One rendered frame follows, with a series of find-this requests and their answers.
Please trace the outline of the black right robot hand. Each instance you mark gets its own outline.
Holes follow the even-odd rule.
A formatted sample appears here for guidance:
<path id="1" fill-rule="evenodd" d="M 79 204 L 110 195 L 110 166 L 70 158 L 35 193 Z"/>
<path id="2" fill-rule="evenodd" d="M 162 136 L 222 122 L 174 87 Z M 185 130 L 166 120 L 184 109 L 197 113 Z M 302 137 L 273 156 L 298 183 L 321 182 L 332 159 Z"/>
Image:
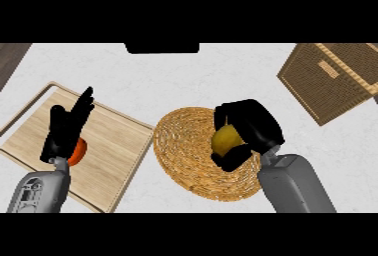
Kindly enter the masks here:
<path id="1" fill-rule="evenodd" d="M 247 160 L 252 153 L 264 155 L 284 143 L 278 123 L 268 110 L 253 99 L 222 103 L 213 110 L 213 128 L 219 130 L 231 124 L 243 140 L 224 156 L 211 154 L 211 159 L 222 171 L 231 172 Z"/>

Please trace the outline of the brown wicker basket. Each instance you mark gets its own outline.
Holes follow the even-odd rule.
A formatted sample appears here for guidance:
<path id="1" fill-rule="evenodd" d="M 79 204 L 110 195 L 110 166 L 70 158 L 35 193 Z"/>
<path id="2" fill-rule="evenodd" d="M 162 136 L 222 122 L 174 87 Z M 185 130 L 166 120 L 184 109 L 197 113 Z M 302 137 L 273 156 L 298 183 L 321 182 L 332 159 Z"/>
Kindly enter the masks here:
<path id="1" fill-rule="evenodd" d="M 323 126 L 378 100 L 378 43 L 298 43 L 277 78 Z"/>

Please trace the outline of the black appliance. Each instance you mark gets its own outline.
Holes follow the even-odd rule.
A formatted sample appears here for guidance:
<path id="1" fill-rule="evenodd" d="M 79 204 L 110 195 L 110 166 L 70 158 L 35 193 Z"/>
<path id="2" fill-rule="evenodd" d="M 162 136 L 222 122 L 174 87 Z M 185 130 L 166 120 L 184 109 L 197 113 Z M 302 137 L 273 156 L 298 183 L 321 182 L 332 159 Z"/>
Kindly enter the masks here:
<path id="1" fill-rule="evenodd" d="M 141 44 L 126 43 L 125 49 L 131 54 L 181 54 L 196 53 L 199 51 L 199 44 Z"/>

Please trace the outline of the yellow lemon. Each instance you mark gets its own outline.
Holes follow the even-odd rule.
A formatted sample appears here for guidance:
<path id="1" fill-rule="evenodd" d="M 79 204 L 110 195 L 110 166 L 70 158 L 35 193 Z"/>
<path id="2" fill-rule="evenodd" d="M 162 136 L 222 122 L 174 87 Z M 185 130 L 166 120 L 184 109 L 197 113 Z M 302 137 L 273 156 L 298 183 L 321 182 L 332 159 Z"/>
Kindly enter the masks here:
<path id="1" fill-rule="evenodd" d="M 228 150 L 243 143 L 242 138 L 231 124 L 224 125 L 211 138 L 212 152 L 224 156 Z"/>

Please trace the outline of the orange round fruit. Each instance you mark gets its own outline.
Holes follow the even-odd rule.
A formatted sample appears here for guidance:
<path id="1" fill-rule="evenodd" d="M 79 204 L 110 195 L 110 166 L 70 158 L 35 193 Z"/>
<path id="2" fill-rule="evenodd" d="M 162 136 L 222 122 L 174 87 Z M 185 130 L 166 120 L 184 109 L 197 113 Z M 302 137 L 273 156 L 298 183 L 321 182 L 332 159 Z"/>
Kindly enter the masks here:
<path id="1" fill-rule="evenodd" d="M 75 145 L 73 153 L 67 159 L 69 166 L 73 166 L 81 161 L 85 155 L 85 151 L 86 151 L 86 142 L 82 138 L 79 138 Z"/>

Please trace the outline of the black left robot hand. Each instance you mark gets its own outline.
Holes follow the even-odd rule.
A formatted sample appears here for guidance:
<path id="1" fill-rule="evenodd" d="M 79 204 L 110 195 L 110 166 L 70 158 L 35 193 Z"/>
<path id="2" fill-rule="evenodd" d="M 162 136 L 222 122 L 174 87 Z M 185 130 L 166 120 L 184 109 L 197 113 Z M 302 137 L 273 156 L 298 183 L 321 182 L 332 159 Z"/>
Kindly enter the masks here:
<path id="1" fill-rule="evenodd" d="M 64 110 L 61 105 L 53 105 L 50 108 L 48 134 L 39 155 L 39 160 L 44 163 L 51 158 L 69 159 L 72 156 L 81 130 L 94 108 L 91 94 L 92 87 L 88 86 L 69 111 Z"/>

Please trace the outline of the round woven straw placemat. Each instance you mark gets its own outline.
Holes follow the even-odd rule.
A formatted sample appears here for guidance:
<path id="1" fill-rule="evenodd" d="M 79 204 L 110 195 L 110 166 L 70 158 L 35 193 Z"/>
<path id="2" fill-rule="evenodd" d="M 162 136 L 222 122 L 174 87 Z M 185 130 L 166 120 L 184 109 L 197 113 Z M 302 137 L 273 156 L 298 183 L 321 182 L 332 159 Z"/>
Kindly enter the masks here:
<path id="1" fill-rule="evenodd" d="M 194 195 L 216 201 L 249 198 L 259 190 L 259 154 L 231 172 L 211 160 L 212 109 L 184 107 L 172 110 L 153 129 L 153 153 L 172 181 Z"/>

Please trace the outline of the dark brown wooden panel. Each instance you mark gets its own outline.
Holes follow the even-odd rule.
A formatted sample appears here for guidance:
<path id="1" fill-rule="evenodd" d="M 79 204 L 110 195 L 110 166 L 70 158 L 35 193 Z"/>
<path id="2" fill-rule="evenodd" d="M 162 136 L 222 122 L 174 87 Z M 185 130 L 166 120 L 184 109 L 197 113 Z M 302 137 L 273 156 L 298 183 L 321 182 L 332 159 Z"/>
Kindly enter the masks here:
<path id="1" fill-rule="evenodd" d="M 0 43 L 0 91 L 14 72 L 30 43 Z"/>

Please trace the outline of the pale wooden cutting board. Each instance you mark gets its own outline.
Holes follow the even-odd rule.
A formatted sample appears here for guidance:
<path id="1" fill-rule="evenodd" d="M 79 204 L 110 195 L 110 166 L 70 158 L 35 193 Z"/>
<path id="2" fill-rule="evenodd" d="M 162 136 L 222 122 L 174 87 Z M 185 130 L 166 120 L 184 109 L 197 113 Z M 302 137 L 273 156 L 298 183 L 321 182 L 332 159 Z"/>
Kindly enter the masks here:
<path id="1" fill-rule="evenodd" d="M 69 108 L 79 94 L 48 82 L 0 128 L 0 154 L 30 172 L 48 171 L 39 161 L 48 133 L 50 107 Z M 153 137 L 153 127 L 97 103 L 81 138 L 86 151 L 70 167 L 69 196 L 92 211 L 115 211 Z"/>

